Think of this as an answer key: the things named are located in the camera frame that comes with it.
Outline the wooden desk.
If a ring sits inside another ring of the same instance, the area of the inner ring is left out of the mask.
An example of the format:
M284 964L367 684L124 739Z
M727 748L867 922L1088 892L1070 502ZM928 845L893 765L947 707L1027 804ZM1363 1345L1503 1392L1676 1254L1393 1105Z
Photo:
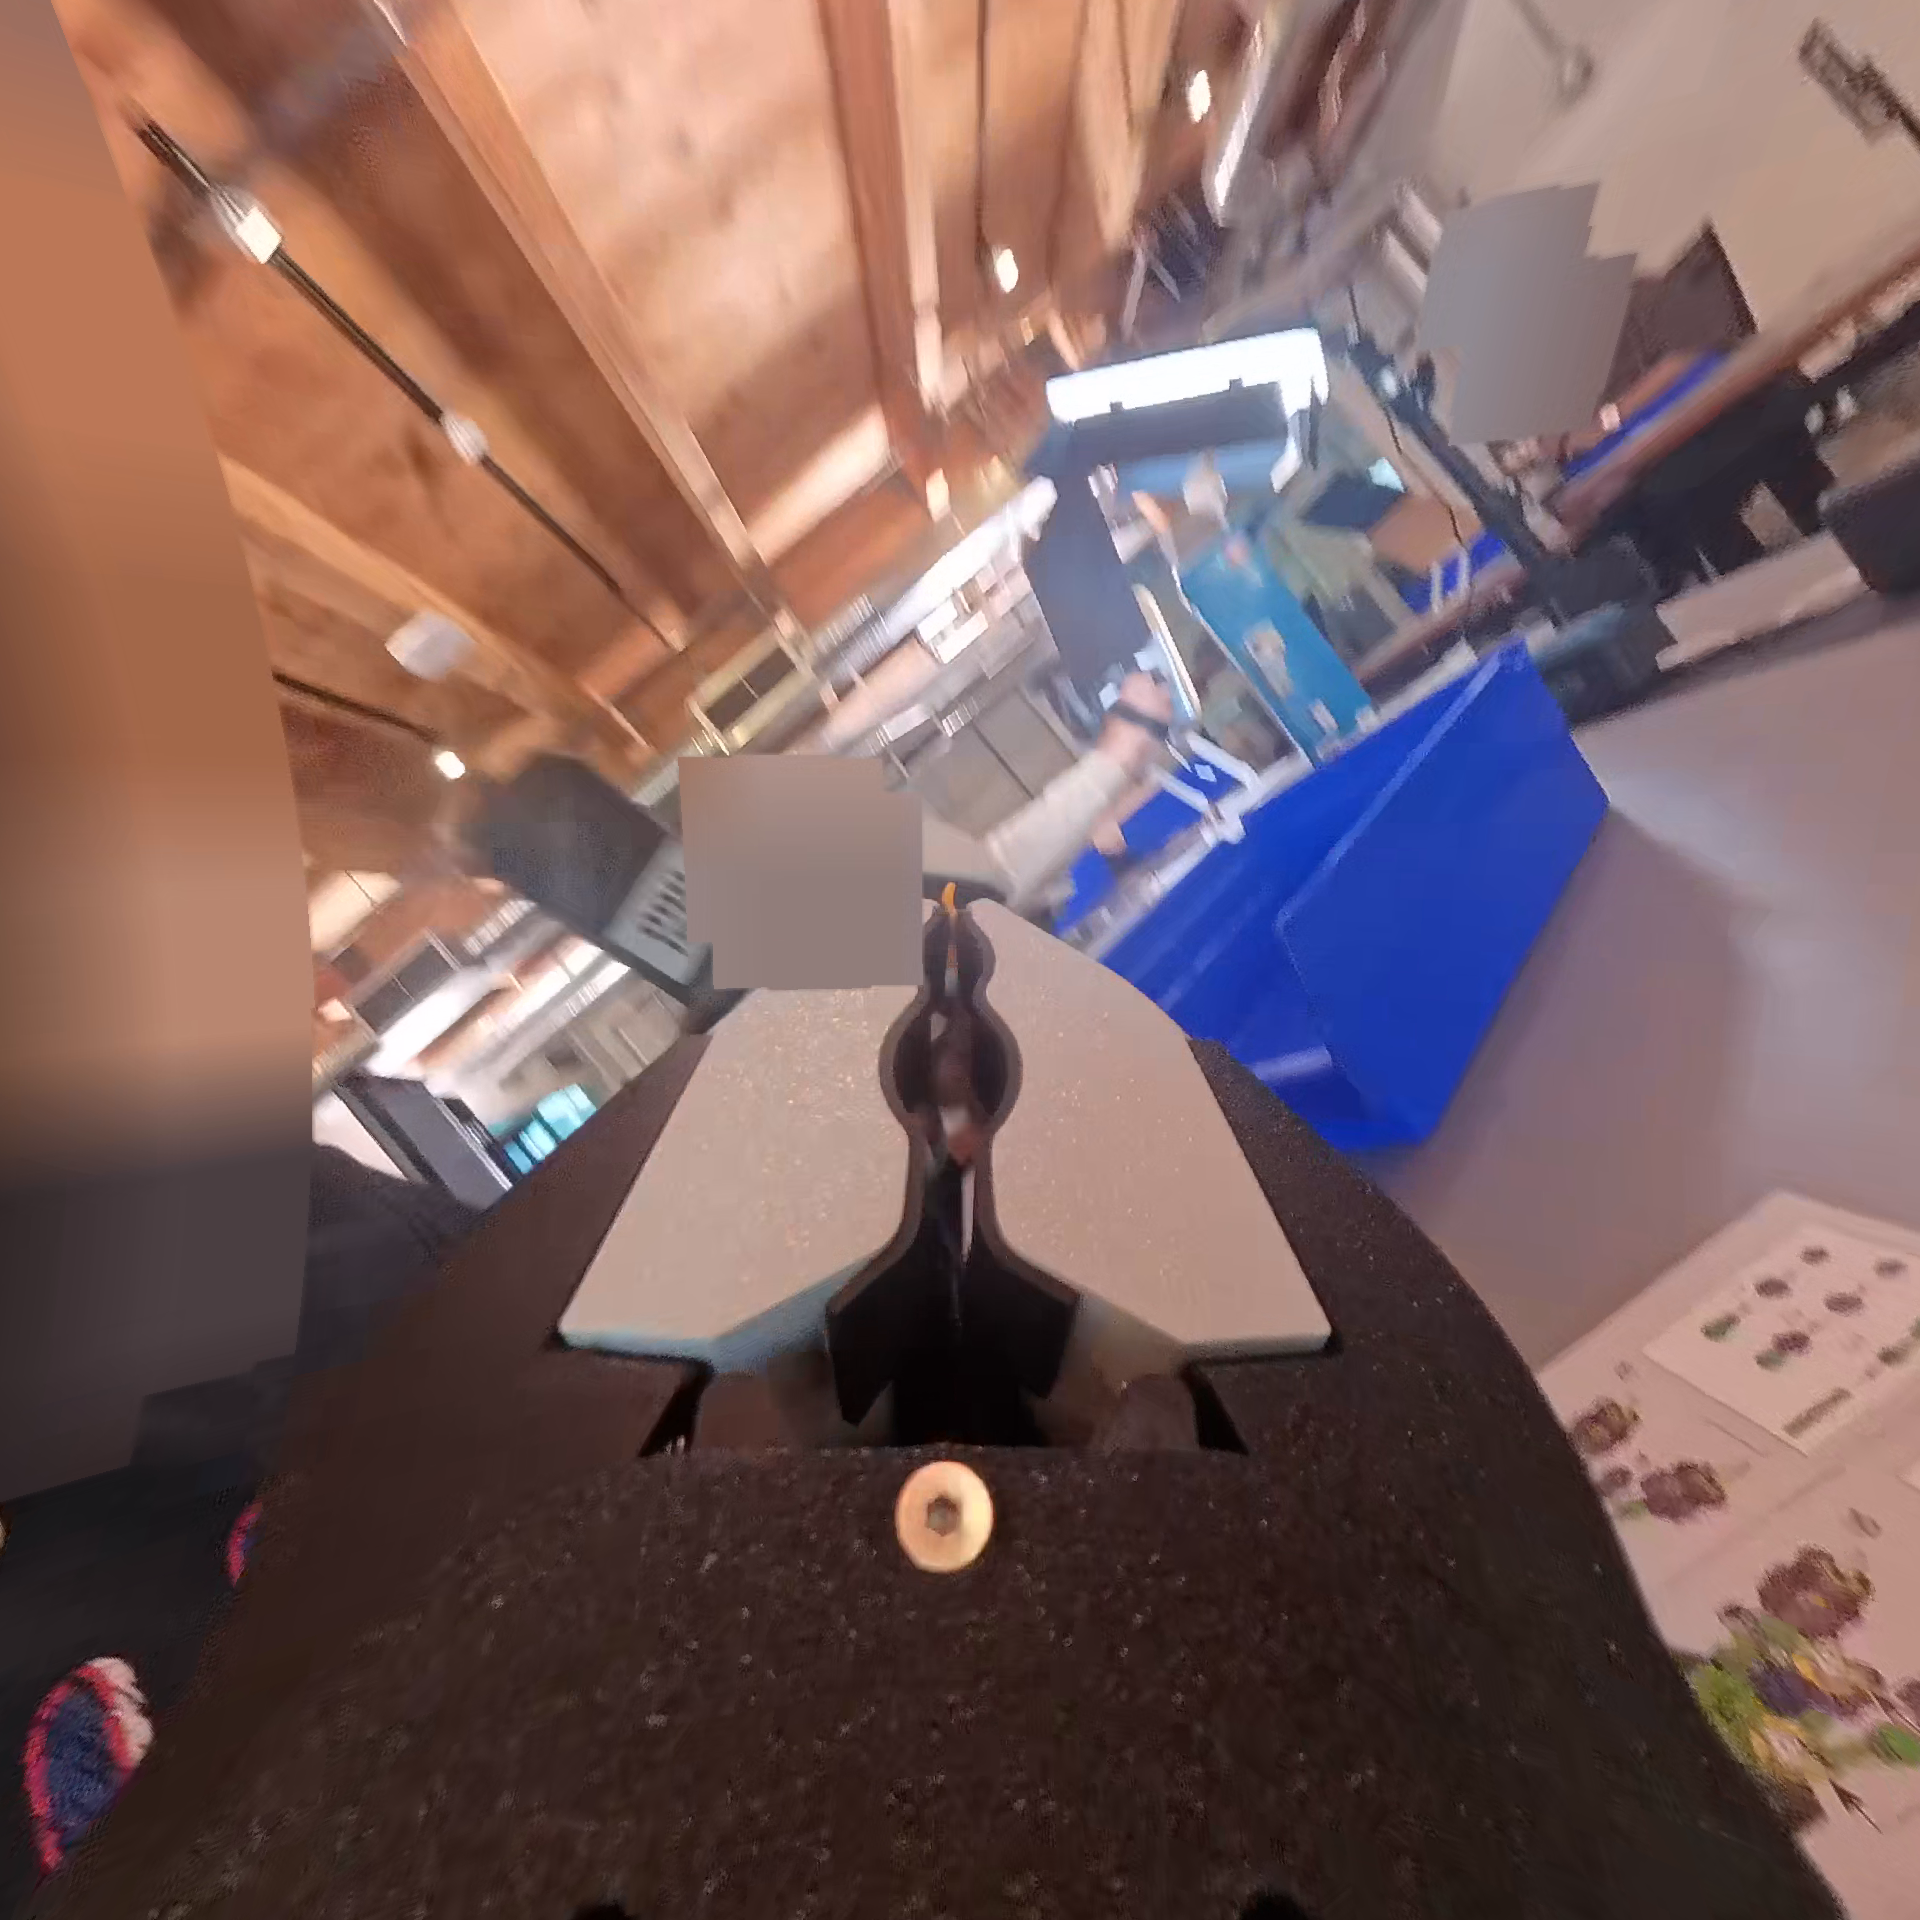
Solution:
M1857 259L1811 282L1653 422L1551 491L1543 552L1550 559L1580 555L1657 468L1717 435L1720 419L1757 415L1783 381L1804 384L1807 407L1828 407L1914 347L1917 219L1903 219L1878 234Z

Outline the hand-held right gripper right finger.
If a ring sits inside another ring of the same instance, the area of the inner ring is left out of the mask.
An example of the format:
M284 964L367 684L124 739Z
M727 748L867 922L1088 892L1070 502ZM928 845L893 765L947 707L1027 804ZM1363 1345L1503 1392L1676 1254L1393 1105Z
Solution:
M1201 1362L1317 1357L1331 1321L1183 1029L1000 902L964 932L1006 1061L968 1305L1037 1431L1093 1438Z

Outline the lego instruction booklet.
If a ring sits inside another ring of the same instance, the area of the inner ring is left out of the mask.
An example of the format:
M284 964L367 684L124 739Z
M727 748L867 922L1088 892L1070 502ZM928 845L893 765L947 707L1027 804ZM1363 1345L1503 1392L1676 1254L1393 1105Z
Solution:
M1917 1229L1778 1192L1543 1395L1710 1731L1817 1858L1917 1849Z

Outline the blue plastic bin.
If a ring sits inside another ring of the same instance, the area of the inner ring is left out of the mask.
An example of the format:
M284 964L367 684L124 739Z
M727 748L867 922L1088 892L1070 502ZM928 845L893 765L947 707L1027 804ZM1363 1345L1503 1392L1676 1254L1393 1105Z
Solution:
M1523 639L1303 771L1238 841L1080 859L1064 941L1331 1149L1426 1142L1610 799Z

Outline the tall blue cardboard box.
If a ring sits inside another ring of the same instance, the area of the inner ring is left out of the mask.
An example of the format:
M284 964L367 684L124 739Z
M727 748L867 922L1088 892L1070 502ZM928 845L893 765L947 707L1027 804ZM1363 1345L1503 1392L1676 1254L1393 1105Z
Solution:
M1238 528L1206 539L1180 565L1180 592L1311 765L1363 731L1376 702L1257 539Z

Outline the bright studio light panel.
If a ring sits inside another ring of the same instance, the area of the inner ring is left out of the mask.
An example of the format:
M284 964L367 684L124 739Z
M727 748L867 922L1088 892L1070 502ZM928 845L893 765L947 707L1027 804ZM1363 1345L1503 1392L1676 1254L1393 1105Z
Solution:
M1064 427L1137 415L1230 392L1271 392L1283 417L1331 397L1321 332L1276 328L1254 338L1174 348L1051 377L1043 401Z

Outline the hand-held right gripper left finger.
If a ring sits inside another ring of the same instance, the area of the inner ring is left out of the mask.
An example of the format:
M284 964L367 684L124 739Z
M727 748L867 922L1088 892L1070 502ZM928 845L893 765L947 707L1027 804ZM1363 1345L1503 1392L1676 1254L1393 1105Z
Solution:
M906 982L756 988L708 1029L563 1305L563 1348L761 1378L807 1438L893 1438L926 1335L926 1125Z

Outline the person's dark printed sweatshirt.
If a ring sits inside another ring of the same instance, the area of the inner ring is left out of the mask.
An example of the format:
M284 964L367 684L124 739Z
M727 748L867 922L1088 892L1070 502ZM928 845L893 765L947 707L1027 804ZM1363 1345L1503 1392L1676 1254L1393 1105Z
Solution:
M128 1465L4 1508L7 1917L107 1821L194 1677L250 1565L294 1382L356 1359L481 1218L320 1142L291 1351L160 1395Z

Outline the small black box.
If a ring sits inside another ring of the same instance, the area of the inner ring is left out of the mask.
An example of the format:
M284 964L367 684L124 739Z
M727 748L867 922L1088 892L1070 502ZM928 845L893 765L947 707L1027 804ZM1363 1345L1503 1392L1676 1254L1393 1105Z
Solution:
M1571 725L1643 702L1660 684L1676 637L1656 602L1610 602L1560 629L1541 629L1526 651Z

